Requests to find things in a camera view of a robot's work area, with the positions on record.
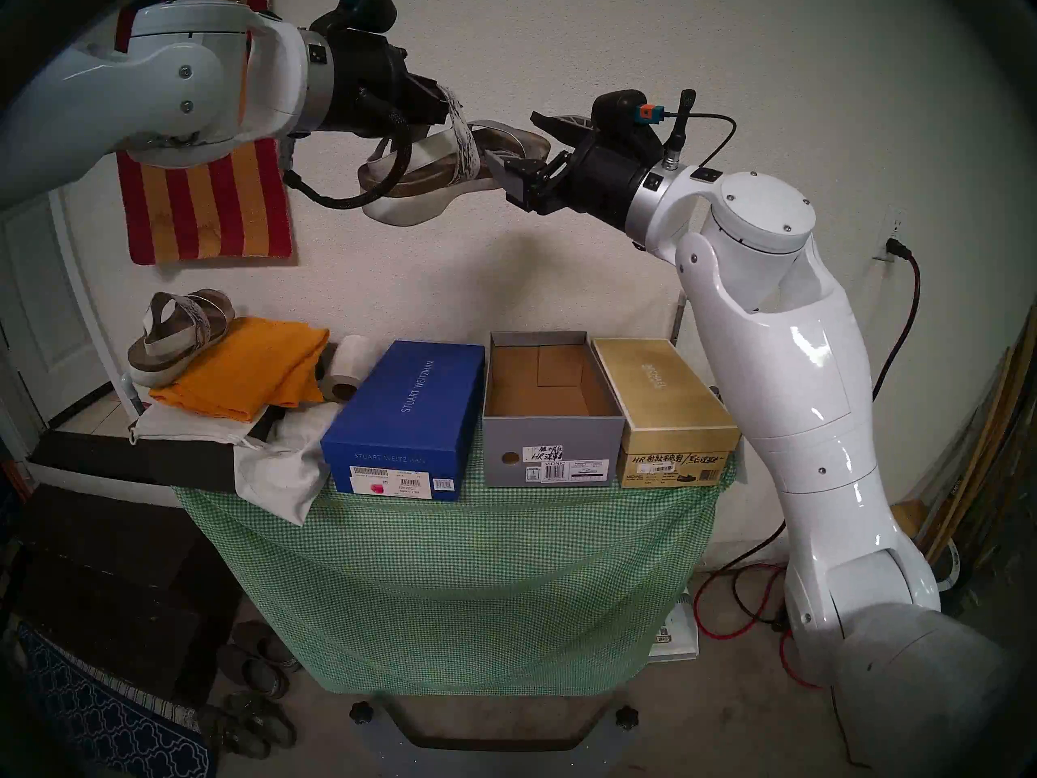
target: shoes on floor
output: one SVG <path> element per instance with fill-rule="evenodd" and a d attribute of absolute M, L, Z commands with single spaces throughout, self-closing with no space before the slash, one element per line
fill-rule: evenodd
<path fill-rule="evenodd" d="M 191 361 L 222 340 L 234 307 L 219 289 L 190 295 L 156 293 L 144 313 L 144 334 L 127 352 L 130 374 L 143 387 L 165 387 Z"/>
<path fill-rule="evenodd" d="M 296 726 L 276 702 L 255 692 L 239 692 L 223 698 L 223 710 L 245 728 L 276 747 L 295 747 Z"/>
<path fill-rule="evenodd" d="M 492 119 L 466 122 L 460 105 L 449 96 L 451 127 L 413 143 L 411 163 L 400 182 L 385 197 L 363 207 L 372 220 L 386 225 L 418 225 L 439 217 L 460 195 L 500 189 L 486 165 L 487 151 L 499 158 L 546 160 L 551 142 L 544 137 Z M 392 168 L 396 154 L 383 155 L 388 141 L 383 139 L 358 170 L 362 188 L 370 190 Z"/>
<path fill-rule="evenodd" d="M 303 668 L 265 621 L 243 621 L 235 624 L 230 633 L 230 640 L 249 655 L 262 659 L 282 672 L 295 672 Z"/>
<path fill-rule="evenodd" d="M 220 671 L 239 686 L 244 686 L 272 700 L 288 691 L 284 672 L 261 658 L 246 652 L 234 644 L 224 644 L 216 651 Z"/>
<path fill-rule="evenodd" d="M 195 721 L 205 747 L 217 756 L 221 753 L 236 753 L 246 758 L 270 755 L 270 742 L 223 708 L 203 705 L 195 714 Z"/>

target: yellow towel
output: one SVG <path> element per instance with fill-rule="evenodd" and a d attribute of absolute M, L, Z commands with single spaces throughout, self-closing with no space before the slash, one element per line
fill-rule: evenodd
<path fill-rule="evenodd" d="M 199 354 L 173 384 L 151 390 L 151 397 L 235 421 L 252 420 L 268 404 L 323 401 L 313 368 L 327 344 L 327 329 L 239 317 L 222 342 Z"/>

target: green gingham cloth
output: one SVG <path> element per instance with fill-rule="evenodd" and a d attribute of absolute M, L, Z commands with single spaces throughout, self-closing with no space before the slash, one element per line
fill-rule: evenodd
<path fill-rule="evenodd" d="M 176 489 L 281 639 L 332 692 L 597 694 L 637 674 L 712 532 L 712 488 L 487 488 L 456 502 L 332 481 L 303 527 Z"/>

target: grey shoe box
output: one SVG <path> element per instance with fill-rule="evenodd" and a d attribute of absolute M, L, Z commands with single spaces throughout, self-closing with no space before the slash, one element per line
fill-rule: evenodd
<path fill-rule="evenodd" d="M 607 487 L 623 413 L 586 332 L 494 332 L 483 399 L 491 488 Z"/>

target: paper towel roll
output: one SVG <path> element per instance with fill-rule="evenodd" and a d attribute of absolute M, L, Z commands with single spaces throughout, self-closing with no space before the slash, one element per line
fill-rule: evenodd
<path fill-rule="evenodd" d="M 367 337 L 344 337 L 320 380 L 324 397 L 339 404 L 348 401 L 383 354 L 385 346 Z"/>

